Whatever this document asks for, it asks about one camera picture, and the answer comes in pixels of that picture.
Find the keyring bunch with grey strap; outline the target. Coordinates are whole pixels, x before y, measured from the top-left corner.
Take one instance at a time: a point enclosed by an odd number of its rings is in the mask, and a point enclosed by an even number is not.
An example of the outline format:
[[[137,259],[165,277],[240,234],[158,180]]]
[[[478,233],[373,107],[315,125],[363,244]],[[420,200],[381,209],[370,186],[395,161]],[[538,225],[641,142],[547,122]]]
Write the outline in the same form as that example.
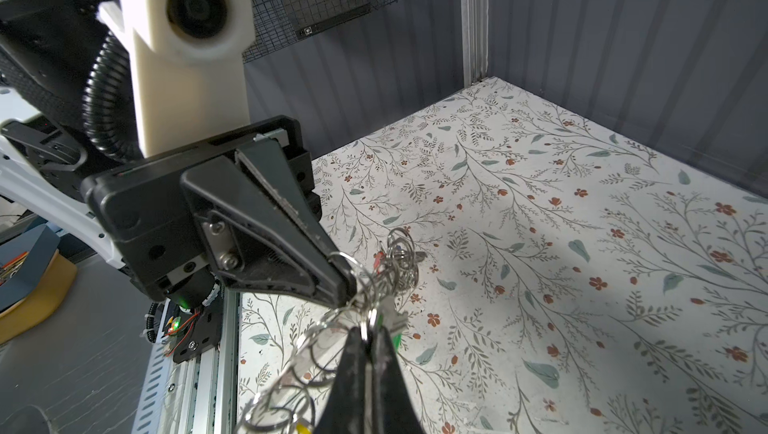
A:
[[[280,376],[249,401],[234,430],[237,433],[314,433],[336,377],[349,332],[359,327],[367,344],[365,432],[374,433],[371,421],[372,366],[370,342],[376,327],[402,334],[408,316],[395,305],[398,293],[416,286],[419,257],[411,235],[392,229],[372,269],[338,251],[360,283],[358,293],[345,306],[324,314],[301,335]]]

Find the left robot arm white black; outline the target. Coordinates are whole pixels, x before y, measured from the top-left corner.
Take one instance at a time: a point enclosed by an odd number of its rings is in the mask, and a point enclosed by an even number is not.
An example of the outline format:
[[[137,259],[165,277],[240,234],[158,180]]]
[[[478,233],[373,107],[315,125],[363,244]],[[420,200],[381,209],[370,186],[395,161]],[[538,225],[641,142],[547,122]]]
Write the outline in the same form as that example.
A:
[[[253,122],[251,0],[4,0],[1,192],[71,231],[148,298],[217,288],[340,307],[299,123]]]

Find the key with green tag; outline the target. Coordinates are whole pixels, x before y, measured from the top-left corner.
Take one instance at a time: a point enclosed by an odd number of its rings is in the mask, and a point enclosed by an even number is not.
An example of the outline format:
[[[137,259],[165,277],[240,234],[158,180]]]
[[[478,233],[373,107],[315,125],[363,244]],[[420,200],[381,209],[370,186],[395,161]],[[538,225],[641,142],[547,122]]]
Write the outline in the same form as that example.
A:
[[[392,342],[394,350],[398,351],[398,349],[399,349],[399,347],[401,345],[402,335],[400,333],[396,333],[394,330],[390,330],[389,331],[389,336],[391,338],[391,342]]]

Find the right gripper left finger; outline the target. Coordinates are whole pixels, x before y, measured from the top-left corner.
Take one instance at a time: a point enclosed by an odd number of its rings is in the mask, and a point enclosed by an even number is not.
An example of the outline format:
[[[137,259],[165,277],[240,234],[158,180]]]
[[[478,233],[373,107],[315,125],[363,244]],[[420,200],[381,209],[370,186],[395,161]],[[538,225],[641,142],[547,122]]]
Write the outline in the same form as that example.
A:
[[[315,434],[363,434],[365,432],[367,344],[359,327],[345,342],[335,380]]]

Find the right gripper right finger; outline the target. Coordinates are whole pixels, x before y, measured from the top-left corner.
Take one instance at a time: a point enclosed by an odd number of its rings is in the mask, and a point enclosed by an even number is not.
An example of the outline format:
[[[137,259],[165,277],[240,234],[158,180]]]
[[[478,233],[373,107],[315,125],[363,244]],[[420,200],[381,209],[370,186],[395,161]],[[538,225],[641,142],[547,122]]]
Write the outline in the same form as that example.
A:
[[[372,366],[371,421],[374,433],[424,434],[410,401],[390,332],[378,326],[369,348]]]

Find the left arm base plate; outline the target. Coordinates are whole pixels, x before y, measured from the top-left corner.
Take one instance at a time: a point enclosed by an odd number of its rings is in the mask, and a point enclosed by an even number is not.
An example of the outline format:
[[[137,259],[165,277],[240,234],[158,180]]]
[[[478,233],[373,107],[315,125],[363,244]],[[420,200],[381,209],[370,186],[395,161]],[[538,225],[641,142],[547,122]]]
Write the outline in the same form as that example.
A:
[[[180,364],[219,345],[223,296],[217,294],[188,311],[171,300],[153,302],[144,320],[142,336],[151,344],[159,344],[166,357]]]

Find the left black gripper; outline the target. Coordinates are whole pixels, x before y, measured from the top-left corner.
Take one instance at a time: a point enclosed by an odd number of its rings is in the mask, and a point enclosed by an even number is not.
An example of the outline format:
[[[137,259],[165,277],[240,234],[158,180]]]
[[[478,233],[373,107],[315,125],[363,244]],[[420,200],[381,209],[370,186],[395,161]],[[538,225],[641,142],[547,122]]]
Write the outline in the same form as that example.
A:
[[[254,138],[275,130],[278,141]],[[188,276],[175,269],[203,253],[193,215],[229,288],[342,307],[357,282],[319,223],[314,188],[300,123],[280,115],[93,174],[80,191],[131,282],[153,301]]]

